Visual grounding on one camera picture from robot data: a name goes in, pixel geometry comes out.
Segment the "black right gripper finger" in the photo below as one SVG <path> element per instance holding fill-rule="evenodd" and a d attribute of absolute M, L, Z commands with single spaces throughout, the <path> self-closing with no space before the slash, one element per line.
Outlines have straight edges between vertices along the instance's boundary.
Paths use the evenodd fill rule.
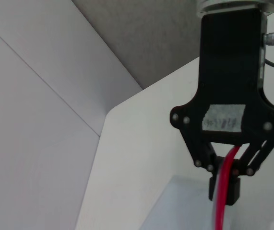
<path fill-rule="evenodd" d="M 209 180 L 208 193 L 209 199 L 212 201 L 218 171 L 218 166 L 216 164 L 216 152 L 211 142 L 203 140 L 200 136 L 189 133 L 183 129 L 180 130 L 180 132 L 193 159 L 194 165 L 198 168 L 204 168 L 212 174 L 212 177 Z"/>
<path fill-rule="evenodd" d="M 227 174 L 226 205 L 234 205 L 240 196 L 240 176 L 253 176 L 274 149 L 274 138 L 249 144 L 239 159 L 231 161 Z"/>

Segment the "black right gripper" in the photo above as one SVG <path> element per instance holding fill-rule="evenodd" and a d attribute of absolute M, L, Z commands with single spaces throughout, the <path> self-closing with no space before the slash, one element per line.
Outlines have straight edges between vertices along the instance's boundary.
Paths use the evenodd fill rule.
<path fill-rule="evenodd" d="M 266 28 L 261 11 L 203 17 L 197 92 L 171 111 L 187 145 L 274 139 L 274 105 L 263 90 Z"/>

